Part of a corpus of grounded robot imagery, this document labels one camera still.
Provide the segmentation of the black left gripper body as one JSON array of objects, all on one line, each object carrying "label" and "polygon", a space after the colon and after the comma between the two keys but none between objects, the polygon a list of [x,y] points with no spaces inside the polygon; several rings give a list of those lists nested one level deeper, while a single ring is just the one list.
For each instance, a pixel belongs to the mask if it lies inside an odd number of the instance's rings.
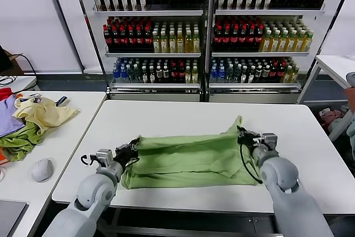
[{"label": "black left gripper body", "polygon": [[123,144],[115,148],[114,161],[120,164],[128,164],[136,158],[136,147],[130,144]]}]

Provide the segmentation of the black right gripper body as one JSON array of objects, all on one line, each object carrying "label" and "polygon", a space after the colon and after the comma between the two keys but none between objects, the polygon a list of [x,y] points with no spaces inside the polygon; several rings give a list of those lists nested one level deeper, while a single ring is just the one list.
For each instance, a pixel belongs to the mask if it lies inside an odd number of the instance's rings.
[{"label": "black right gripper body", "polygon": [[259,133],[251,131],[240,132],[240,144],[245,146],[259,146],[261,141],[261,135]]}]

